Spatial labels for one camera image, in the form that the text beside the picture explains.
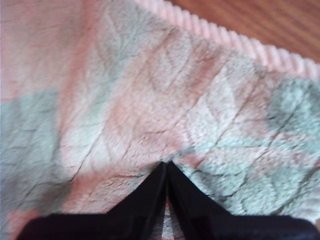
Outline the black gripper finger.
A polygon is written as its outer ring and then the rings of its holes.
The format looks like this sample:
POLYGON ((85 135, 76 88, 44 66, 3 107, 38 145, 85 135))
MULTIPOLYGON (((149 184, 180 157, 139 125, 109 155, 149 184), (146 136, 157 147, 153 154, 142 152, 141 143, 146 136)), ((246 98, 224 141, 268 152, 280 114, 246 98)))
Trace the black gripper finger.
POLYGON ((166 164, 159 163, 145 180, 108 213, 108 240, 147 240, 166 201, 166 164))
POLYGON ((216 240, 211 217, 230 213, 203 193, 173 162, 167 164, 169 201, 187 240, 216 240))

